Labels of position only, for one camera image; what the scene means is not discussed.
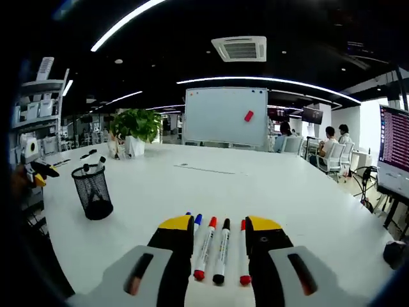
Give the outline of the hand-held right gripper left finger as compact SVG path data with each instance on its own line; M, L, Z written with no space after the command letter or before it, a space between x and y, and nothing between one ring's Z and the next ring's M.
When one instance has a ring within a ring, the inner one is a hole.
M194 249L194 217L164 221L145 246L139 245L106 268L87 294L68 306L184 306Z

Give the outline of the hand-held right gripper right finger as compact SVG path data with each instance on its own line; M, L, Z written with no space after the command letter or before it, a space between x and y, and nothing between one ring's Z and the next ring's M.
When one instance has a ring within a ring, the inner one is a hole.
M305 246L294 246L270 219L245 218L246 253L256 306L366 306L339 286L335 272Z

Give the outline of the person's left hand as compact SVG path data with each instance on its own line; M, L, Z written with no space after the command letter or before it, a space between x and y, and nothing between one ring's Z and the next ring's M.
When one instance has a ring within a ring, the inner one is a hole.
M19 164L11 175L11 191L15 198L22 198L26 196L31 190L31 182L26 175L24 165Z

